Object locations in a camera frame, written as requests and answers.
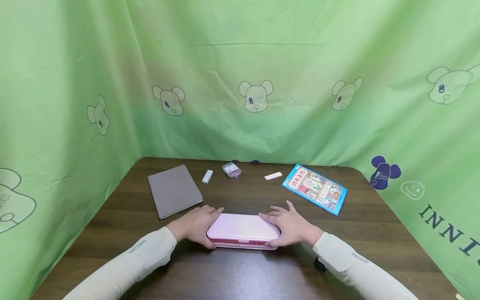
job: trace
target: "wrist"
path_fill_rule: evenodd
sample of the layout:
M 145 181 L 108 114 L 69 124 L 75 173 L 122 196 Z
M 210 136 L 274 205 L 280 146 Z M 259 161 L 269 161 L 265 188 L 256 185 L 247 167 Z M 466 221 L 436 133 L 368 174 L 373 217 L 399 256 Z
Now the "wrist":
M 170 222 L 166 227 L 170 230 L 173 237 L 177 240 L 177 243 L 186 238 L 186 234 L 178 220 Z
M 318 228 L 317 226 L 314 226 L 314 225 L 311 225 L 304 232 L 305 232 L 305 235 L 303 237 L 303 241 L 305 243 L 307 243 L 312 248 L 324 233 L 323 230 L 321 230 L 320 228 Z

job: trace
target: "small plastic box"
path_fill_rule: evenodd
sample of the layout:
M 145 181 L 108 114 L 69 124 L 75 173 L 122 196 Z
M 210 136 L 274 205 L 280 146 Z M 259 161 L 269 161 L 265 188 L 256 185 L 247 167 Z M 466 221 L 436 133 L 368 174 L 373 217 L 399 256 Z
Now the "small plastic box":
M 280 229 L 257 215 L 221 214 L 210 225 L 207 237 L 221 248 L 275 250 L 265 243 L 278 239 Z
M 241 173 L 240 168 L 237 167 L 233 162 L 223 165 L 222 169 L 230 179 L 237 178 Z

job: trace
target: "long sleeve shirt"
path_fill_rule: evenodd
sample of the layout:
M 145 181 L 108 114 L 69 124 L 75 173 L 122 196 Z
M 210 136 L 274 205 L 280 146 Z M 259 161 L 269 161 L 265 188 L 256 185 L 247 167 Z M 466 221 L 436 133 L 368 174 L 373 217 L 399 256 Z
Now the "long sleeve shirt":
M 118 300 L 133 284 L 166 265 L 176 245 L 168 228 L 151 232 L 96 270 L 63 299 Z M 367 300 L 418 300 L 390 274 L 332 234 L 325 232 L 313 251 L 329 272 Z

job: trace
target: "wooden table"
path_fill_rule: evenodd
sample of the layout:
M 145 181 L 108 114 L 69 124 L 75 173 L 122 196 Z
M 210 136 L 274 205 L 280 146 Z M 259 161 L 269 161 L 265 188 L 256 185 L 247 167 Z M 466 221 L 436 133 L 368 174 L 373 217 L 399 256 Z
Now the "wooden table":
M 86 229 L 34 294 L 34 300 L 61 299 L 107 261 L 183 213 L 159 221 L 147 176 L 185 164 L 204 203 L 226 213 L 269 212 L 290 200 L 308 221 L 349 243 L 388 271 L 419 299 L 455 298 L 455 289 L 394 213 L 352 168 L 313 167 L 348 189 L 339 216 L 334 216 L 281 187 L 292 165 L 238 163 L 242 173 L 229 179 L 225 162 L 144 158 L 128 172 Z M 208 184 L 201 183 L 214 170 Z M 282 172 L 283 178 L 263 176 Z M 133 286 L 122 299 L 357 299 L 329 272 L 313 267 L 315 254 L 304 244 L 277 251 L 221 249 L 210 252 L 193 242 L 180 242 L 171 261 Z

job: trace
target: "cartoon bear face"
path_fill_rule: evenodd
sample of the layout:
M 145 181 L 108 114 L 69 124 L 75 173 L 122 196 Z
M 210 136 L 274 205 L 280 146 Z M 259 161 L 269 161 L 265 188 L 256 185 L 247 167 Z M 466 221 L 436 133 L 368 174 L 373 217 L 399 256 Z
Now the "cartoon bear face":
M 87 107 L 87 116 L 90 123 L 97 125 L 98 131 L 101 135 L 107 134 L 107 129 L 110 126 L 110 120 L 108 119 L 107 115 L 105 114 L 105 108 L 107 104 L 105 99 L 98 95 L 98 104 L 97 106 L 93 107 L 89 105 Z
M 35 200 L 14 191 L 21 181 L 16 172 L 0 168 L 0 234 L 25 221 L 36 208 Z
M 352 102 L 353 94 L 359 90 L 362 83 L 363 78 L 361 77 L 352 84 L 345 84 L 345 81 L 337 82 L 332 89 L 332 94 L 336 96 L 332 103 L 332 108 L 335 110 L 346 109 Z
M 372 159 L 372 165 L 377 170 L 370 177 L 370 184 L 376 190 L 386 189 L 389 179 L 396 179 L 402 174 L 399 166 L 387 164 L 383 156 L 375 156 Z
M 162 102 L 163 111 L 171 116 L 183 115 L 181 101 L 185 100 L 185 94 L 179 87 L 171 91 L 163 91 L 158 85 L 153 87 L 153 95 Z
M 261 85 L 250 85 L 244 81 L 239 86 L 240 95 L 245 97 L 245 109 L 249 112 L 261 112 L 267 109 L 267 96 L 273 93 L 273 83 L 265 80 Z
M 420 199 L 425 194 L 425 187 L 418 181 L 407 181 L 400 186 L 402 192 L 413 200 Z
M 440 104 L 455 102 L 465 91 L 467 85 L 480 77 L 480 65 L 468 71 L 450 71 L 447 67 L 436 68 L 428 74 L 427 80 L 435 86 L 430 91 L 430 100 Z

